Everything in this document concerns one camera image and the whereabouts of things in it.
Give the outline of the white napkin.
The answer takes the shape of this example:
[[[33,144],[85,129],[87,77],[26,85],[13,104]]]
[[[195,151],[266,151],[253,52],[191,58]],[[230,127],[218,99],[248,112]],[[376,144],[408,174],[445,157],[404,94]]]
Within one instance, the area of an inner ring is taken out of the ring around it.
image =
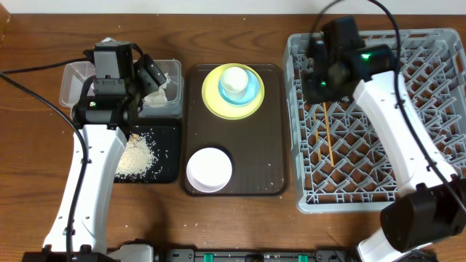
[[[143,99],[143,104],[145,106],[156,108],[163,107],[167,104],[168,99],[165,90],[167,89],[167,85],[171,82],[171,79],[168,76],[168,73],[165,73],[164,76],[166,77],[165,83],[162,84],[157,91],[147,95]]]

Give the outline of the wooden chopstick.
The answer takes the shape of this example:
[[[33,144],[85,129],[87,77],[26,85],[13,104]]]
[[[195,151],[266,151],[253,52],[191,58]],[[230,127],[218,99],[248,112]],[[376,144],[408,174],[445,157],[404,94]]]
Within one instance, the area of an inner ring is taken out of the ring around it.
[[[327,143],[328,143],[328,155],[329,155],[331,166],[334,167],[333,149],[332,149],[332,143],[331,143],[330,125],[328,121],[328,112],[327,112],[326,102],[323,103],[323,112],[324,112],[324,120],[325,120],[326,137],[327,137]]]
[[[314,124],[316,126],[315,128],[315,140],[316,140],[316,148],[317,148],[317,161],[320,162],[321,159],[322,159],[322,155],[321,155],[321,150],[320,150],[320,144],[319,144],[319,141],[320,141],[320,136],[319,136],[319,131],[318,131],[318,128],[320,126],[319,124],[319,121],[316,117],[316,113],[314,112],[313,114],[313,121],[314,121]]]

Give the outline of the yellow plate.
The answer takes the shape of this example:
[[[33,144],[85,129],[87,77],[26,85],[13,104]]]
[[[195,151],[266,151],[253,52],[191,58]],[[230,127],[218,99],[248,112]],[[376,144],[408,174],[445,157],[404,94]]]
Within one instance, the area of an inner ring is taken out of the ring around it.
[[[231,67],[239,67],[252,71],[258,78],[258,95],[251,103],[247,105],[234,106],[230,103],[227,103],[219,94],[218,82],[221,80],[221,75],[226,69]],[[210,73],[207,74],[204,82],[202,83],[202,99],[205,106],[210,112],[222,119],[239,120],[251,116],[260,108],[264,100],[264,96],[264,83],[259,74],[251,67],[239,63],[227,63],[215,67]]]

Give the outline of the light blue bowl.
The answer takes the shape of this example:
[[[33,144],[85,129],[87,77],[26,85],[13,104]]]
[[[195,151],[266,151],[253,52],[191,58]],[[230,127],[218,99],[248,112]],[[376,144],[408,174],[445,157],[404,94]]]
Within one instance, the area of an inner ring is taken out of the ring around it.
[[[248,83],[242,90],[241,98],[230,98],[222,81],[219,80],[218,82],[219,94],[227,103],[230,103],[234,106],[244,106],[251,103],[257,97],[259,92],[259,82],[256,75],[247,69],[244,69],[243,71],[248,76]]]

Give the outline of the white cup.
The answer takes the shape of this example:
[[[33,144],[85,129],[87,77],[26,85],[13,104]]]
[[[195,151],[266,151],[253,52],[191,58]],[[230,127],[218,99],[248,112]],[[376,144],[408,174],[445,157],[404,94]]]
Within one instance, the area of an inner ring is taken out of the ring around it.
[[[226,69],[221,75],[221,84],[227,93],[243,93],[248,85],[248,75],[246,71],[239,67]]]

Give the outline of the pink bowl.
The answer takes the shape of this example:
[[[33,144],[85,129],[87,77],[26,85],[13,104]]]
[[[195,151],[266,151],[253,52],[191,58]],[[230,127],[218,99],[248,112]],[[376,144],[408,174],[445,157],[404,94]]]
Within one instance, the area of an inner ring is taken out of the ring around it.
[[[188,182],[203,193],[220,191],[230,181],[232,171],[231,159],[218,148],[202,148],[186,164]]]

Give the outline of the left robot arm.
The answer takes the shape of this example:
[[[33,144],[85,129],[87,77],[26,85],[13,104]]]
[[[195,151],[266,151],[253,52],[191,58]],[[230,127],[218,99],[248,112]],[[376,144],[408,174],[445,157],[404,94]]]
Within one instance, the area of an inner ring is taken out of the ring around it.
[[[71,117],[74,153],[59,212],[43,248],[24,261],[153,261],[154,248],[135,241],[109,252],[106,223],[114,176],[142,99],[164,82],[156,65],[132,53],[96,51],[95,75],[84,82]]]

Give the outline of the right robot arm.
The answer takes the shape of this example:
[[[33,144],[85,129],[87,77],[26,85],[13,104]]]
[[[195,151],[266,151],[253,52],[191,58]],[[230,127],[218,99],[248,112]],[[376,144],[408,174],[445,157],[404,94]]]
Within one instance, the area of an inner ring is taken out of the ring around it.
[[[310,104],[352,98],[374,127],[401,195],[380,213],[381,227],[357,247],[361,261],[397,261],[465,229],[465,179],[437,152],[399,73],[399,54],[362,40],[310,40]]]

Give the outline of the grey dishwasher rack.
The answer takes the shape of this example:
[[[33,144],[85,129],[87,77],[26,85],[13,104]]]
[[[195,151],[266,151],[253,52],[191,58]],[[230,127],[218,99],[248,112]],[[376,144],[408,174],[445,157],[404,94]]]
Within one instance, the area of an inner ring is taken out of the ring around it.
[[[465,50],[450,28],[364,31],[368,46],[386,44],[400,54],[408,95],[430,137],[458,174],[465,174]],[[322,105],[306,104],[301,77],[312,70],[309,35],[288,37],[283,75],[290,119],[296,207],[304,214],[380,211],[397,196],[392,167],[366,115],[353,103],[327,106],[334,167]],[[319,121],[322,159],[317,161]]]

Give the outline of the clear plastic bin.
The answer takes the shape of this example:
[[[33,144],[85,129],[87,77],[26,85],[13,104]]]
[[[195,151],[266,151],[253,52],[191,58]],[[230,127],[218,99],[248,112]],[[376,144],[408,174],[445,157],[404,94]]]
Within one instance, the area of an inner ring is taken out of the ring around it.
[[[168,102],[163,107],[148,107],[143,104],[139,118],[176,118],[183,113],[183,78],[181,64],[177,60],[155,60],[161,71],[171,79],[165,90]],[[60,88],[60,104],[72,108],[77,104],[84,81],[95,75],[95,66],[91,62],[75,62],[65,66]]]

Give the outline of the black plastic bin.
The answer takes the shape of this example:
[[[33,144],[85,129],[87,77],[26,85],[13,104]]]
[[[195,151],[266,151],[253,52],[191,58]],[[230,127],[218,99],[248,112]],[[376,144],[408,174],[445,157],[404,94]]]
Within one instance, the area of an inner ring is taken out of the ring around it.
[[[176,181],[181,158],[181,123],[177,119],[141,119],[131,129],[130,136],[142,132],[153,132],[155,141],[161,143],[161,149],[167,154],[167,171],[164,171],[163,176],[155,183]]]

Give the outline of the pile of rice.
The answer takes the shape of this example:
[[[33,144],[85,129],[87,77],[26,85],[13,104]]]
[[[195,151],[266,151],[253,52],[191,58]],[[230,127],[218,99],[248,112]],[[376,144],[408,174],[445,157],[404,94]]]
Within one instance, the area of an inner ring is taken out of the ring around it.
[[[116,169],[117,183],[155,183],[162,176],[167,157],[153,132],[133,133]]]

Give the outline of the brown serving tray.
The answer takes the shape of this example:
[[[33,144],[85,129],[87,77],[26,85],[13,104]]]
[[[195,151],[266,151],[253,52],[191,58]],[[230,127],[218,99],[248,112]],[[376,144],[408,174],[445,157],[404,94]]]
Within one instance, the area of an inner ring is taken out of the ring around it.
[[[217,197],[272,197],[288,185],[288,133],[282,71],[274,64],[253,64],[264,82],[262,104],[251,116],[226,120],[211,113],[202,100],[202,83],[213,64],[193,65],[185,78],[183,163],[195,152],[213,147],[232,161],[232,176]]]

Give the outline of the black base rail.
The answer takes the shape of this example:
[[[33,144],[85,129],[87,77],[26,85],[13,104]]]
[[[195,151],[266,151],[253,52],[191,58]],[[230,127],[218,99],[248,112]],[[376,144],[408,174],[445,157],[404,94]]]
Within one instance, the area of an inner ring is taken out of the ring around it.
[[[285,252],[278,250],[193,250],[172,249],[167,262],[350,262],[359,261],[352,251],[312,250]]]

